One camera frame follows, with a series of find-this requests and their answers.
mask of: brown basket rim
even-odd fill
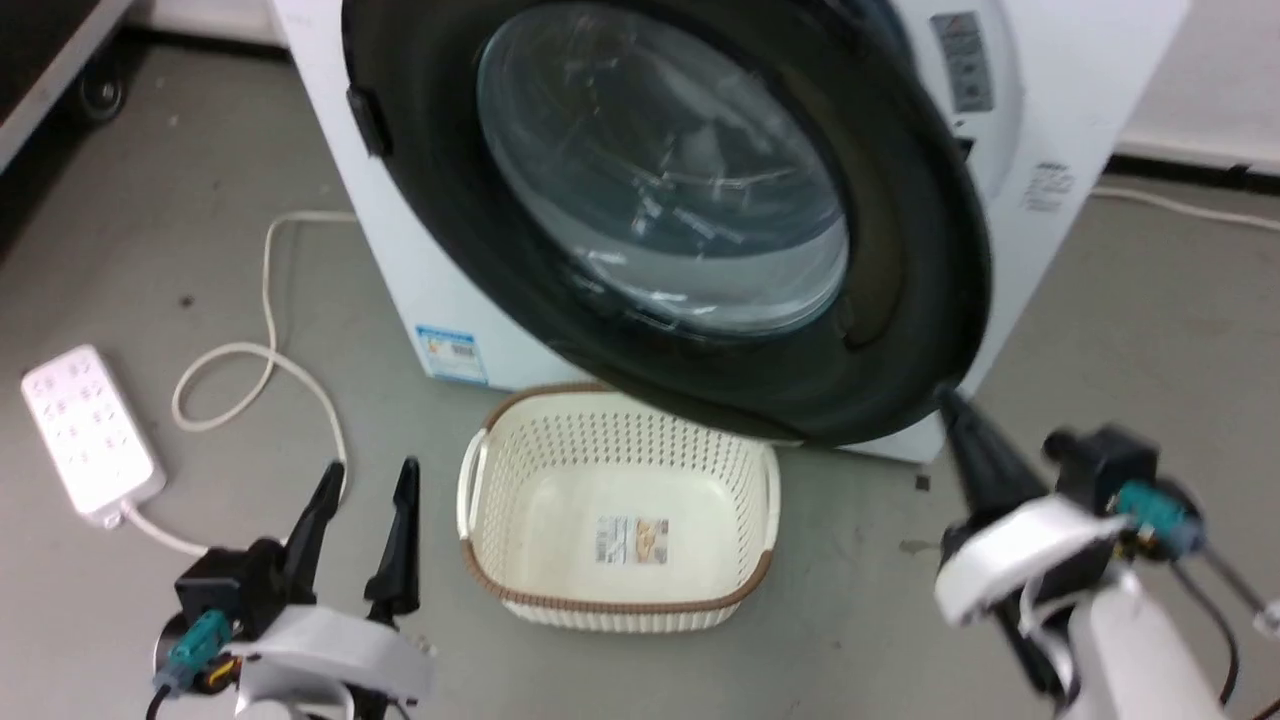
[[[484,420],[485,432],[492,432],[498,420],[508,410],[518,405],[521,401],[529,400],[530,397],[538,397],[541,395],[568,395],[568,393],[585,393],[585,392],[617,392],[600,383],[557,383],[549,386],[538,386],[521,392],[512,393],[506,400],[503,400],[493,413]],[[671,615],[678,612],[713,612],[717,610],[724,610],[726,607],[732,607],[744,600],[746,596],[755,592],[755,588],[760,587],[764,582],[764,575],[769,570],[769,565],[773,562],[773,551],[765,550],[760,553],[759,562],[755,564],[755,570],[746,578],[739,588],[726,596],[701,600],[701,601],[687,601],[687,602],[594,602],[588,600],[572,600],[567,597],[556,597],[547,594],[535,594],[521,592],[507,585],[503,585],[489,577],[484,568],[480,566],[480,559],[476,557],[475,546],[471,543],[471,538],[462,541],[462,560],[467,565],[467,571],[471,577],[480,583],[480,587],[485,592],[493,594],[503,602],[515,602],[517,605],[527,605],[532,607],[545,607],[549,610],[558,610],[564,612],[598,612],[608,615]]]

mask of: white wall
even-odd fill
[[[269,5],[141,0],[133,19],[157,29],[283,46]],[[1119,150],[1224,167],[1251,163],[1280,173],[1280,0],[1194,0]]]
[[[1280,173],[1280,0],[1196,0],[1120,151]]]

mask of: white power strip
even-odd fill
[[[72,505],[90,523],[114,528],[127,506],[164,488],[164,470],[93,346],[23,375],[22,395]]]

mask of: front-loading washing machine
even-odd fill
[[[430,375],[931,460],[1185,0],[275,0]]]

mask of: laundry basket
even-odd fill
[[[773,448],[594,384],[512,396],[458,477],[463,559],[508,610],[577,630],[723,623],[778,530]]]

